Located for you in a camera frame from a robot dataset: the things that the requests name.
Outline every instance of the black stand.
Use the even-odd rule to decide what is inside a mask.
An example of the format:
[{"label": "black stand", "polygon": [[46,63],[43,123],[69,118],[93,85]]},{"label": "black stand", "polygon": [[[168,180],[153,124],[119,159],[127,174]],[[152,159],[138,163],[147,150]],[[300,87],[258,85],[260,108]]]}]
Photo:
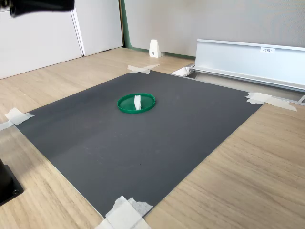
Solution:
[{"label": "black stand", "polygon": [[0,159],[0,206],[23,192],[23,188],[7,165]]}]

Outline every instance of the floor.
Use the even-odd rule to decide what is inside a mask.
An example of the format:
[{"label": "floor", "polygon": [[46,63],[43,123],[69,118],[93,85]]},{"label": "floor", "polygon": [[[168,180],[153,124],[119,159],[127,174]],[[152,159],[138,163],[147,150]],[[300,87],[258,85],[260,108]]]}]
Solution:
[{"label": "floor", "polygon": [[[0,121],[13,107],[25,113],[126,74],[128,64],[172,73],[191,62],[119,48],[9,77],[0,80]],[[150,227],[304,228],[305,106],[293,105],[297,112],[264,104],[145,217]],[[0,131],[0,148],[25,189],[0,207],[0,228],[95,228],[103,220],[16,127]]]},{"label": "floor", "polygon": [[273,87],[260,83],[252,83],[248,81],[226,78],[226,77],[221,77],[206,73],[197,73],[195,79],[202,82],[212,83],[212,84],[243,90],[247,92],[260,92],[264,94],[270,94],[275,97],[280,97],[297,102],[302,98],[302,96],[305,95],[304,92],[287,90],[280,87]]}]

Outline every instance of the white door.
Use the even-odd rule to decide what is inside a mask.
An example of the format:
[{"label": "white door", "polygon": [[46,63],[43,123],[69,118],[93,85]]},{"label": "white door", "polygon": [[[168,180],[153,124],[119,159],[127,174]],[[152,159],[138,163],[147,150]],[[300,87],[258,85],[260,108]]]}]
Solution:
[{"label": "white door", "polygon": [[118,0],[75,0],[73,13],[85,56],[123,46]]}]

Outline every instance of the white wall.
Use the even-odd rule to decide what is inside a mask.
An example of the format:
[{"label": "white wall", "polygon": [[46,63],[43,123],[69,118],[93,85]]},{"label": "white wall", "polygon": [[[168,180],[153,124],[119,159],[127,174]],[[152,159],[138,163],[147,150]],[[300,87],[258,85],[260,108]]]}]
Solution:
[{"label": "white wall", "polygon": [[70,12],[0,12],[0,79],[81,57]]},{"label": "white wall", "polygon": [[84,55],[123,46],[118,0],[76,0]]},{"label": "white wall", "polygon": [[305,0],[125,0],[130,42],[195,56],[197,39],[305,47]]}]

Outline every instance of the masking tape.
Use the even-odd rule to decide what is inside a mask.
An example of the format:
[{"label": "masking tape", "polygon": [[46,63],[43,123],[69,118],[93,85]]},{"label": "masking tape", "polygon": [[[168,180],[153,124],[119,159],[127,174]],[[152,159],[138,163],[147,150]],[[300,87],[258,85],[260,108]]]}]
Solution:
[{"label": "masking tape", "polygon": [[151,208],[145,202],[137,202],[133,198],[126,200],[121,196],[95,229],[151,229],[142,218]]},{"label": "masking tape", "polygon": [[302,98],[300,98],[299,102],[302,103],[305,100],[305,95],[302,96]]},{"label": "masking tape", "polygon": [[149,72],[151,71],[152,68],[159,66],[159,64],[155,64],[155,65],[148,65],[146,67],[143,68],[138,68],[138,67],[134,67],[131,65],[128,65],[129,70],[132,70],[132,72],[130,73],[144,73],[144,74],[149,74]]},{"label": "masking tape", "polygon": [[32,118],[34,115],[30,113],[22,113],[20,110],[18,110],[16,107],[11,109],[5,116],[8,118],[8,121],[5,123],[0,124],[0,131],[4,130],[6,128],[9,128],[12,125],[19,125],[20,123],[23,123],[24,121],[28,120],[29,118]]},{"label": "masking tape", "polygon": [[294,106],[291,106],[288,101],[273,98],[269,94],[248,92],[248,95],[245,97],[248,98],[247,102],[252,104],[268,103],[291,111],[297,111],[297,109]]}]

